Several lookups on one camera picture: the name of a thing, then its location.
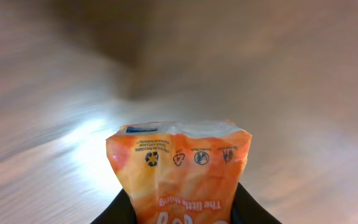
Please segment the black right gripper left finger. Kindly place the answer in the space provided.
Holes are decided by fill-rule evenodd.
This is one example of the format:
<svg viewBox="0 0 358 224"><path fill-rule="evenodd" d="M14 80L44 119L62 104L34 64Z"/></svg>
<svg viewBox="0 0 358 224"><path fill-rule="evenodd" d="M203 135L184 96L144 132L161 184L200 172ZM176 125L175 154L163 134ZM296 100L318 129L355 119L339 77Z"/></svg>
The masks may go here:
<svg viewBox="0 0 358 224"><path fill-rule="evenodd" d="M136 214L128 194L122 189L91 224L137 224Z"/></svg>

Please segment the orange tissue pack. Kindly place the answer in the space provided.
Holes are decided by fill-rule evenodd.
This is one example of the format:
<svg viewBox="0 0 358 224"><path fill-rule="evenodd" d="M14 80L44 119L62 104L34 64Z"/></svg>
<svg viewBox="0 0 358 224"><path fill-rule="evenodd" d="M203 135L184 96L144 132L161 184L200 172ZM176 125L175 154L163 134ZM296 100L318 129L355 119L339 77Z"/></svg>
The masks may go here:
<svg viewBox="0 0 358 224"><path fill-rule="evenodd" d="M231 121L123 126L106 141L138 223L229 223L252 136Z"/></svg>

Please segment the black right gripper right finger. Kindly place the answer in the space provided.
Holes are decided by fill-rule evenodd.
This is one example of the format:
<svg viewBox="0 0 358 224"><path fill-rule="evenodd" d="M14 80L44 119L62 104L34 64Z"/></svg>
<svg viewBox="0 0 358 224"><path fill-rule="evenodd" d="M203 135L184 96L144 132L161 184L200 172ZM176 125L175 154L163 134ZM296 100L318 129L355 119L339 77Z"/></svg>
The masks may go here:
<svg viewBox="0 0 358 224"><path fill-rule="evenodd" d="M282 224L238 183L231 208L231 224Z"/></svg>

